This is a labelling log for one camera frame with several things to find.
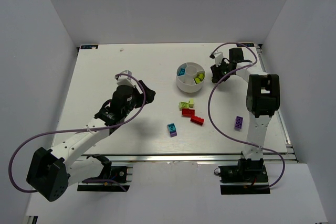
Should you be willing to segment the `lime lego brick small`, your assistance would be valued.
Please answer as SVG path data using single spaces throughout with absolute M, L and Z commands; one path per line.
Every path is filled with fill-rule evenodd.
M 202 82 L 202 80 L 198 77 L 194 78 L 194 81 L 195 81 L 196 84 L 199 84 L 199 83 Z

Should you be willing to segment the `white round divided container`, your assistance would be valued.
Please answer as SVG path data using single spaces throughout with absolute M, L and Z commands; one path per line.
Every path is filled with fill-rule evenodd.
M 185 75 L 178 76 L 177 74 L 181 68 L 185 68 Z M 204 68 L 197 63 L 186 62 L 180 65 L 176 71 L 177 87 L 185 93 L 198 92 L 202 88 L 205 80 L 204 77 L 201 83 L 195 83 L 194 78 L 196 78 L 200 73 L 203 73 L 206 76 Z

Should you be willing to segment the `lime lego plate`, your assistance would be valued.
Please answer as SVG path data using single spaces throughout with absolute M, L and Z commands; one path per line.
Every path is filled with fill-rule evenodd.
M 181 111 L 182 109 L 189 109 L 190 105 L 188 102 L 179 102 L 178 107 L 179 110 Z

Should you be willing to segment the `pale green lego brick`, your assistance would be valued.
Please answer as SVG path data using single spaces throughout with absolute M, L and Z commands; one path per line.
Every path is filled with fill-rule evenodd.
M 189 99 L 189 101 L 188 101 L 188 106 L 189 106 L 190 108 L 193 108 L 194 105 L 195 105 L 195 103 L 194 103 L 194 99 Z

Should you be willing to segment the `green small lego brick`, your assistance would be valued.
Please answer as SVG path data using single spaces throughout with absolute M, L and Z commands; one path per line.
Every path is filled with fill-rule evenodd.
M 197 77 L 199 78 L 200 81 L 202 81 L 205 75 L 203 73 L 200 73 Z

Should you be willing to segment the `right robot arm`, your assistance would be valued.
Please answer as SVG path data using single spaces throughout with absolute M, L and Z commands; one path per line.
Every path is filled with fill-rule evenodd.
M 236 75 L 247 83 L 246 108 L 249 112 L 249 125 L 245 141 L 226 136 L 237 143 L 245 144 L 240 164 L 263 165 L 263 151 L 269 122 L 280 107 L 280 80 L 277 74 L 267 73 L 254 62 L 245 59 L 242 47 L 231 48 L 229 59 L 215 50 L 210 58 L 212 82 L 217 86 Z

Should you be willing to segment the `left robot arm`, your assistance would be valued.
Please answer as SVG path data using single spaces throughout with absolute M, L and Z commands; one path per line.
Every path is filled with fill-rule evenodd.
M 82 132 L 77 132 L 62 143 L 34 152 L 29 167 L 27 182 L 49 202 L 60 198 L 68 186 L 78 182 L 112 183 L 115 175 L 111 161 L 92 154 L 85 160 L 78 158 L 99 141 L 109 137 L 133 109 L 152 103 L 156 95 L 143 81 L 140 93 L 132 84 L 120 84 Z

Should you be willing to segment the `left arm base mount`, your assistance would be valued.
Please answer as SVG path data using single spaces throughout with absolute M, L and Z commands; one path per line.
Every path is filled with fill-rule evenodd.
M 126 193 L 129 190 L 133 175 L 131 165 L 114 164 L 100 154 L 90 155 L 86 160 L 98 161 L 102 168 L 98 170 L 97 176 L 85 178 L 78 183 L 77 191 Z

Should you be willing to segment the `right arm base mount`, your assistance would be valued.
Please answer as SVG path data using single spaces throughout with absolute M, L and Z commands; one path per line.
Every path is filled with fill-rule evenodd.
M 264 160 L 241 158 L 236 165 L 223 165 L 214 169 L 220 178 L 222 195 L 270 194 L 269 180 Z

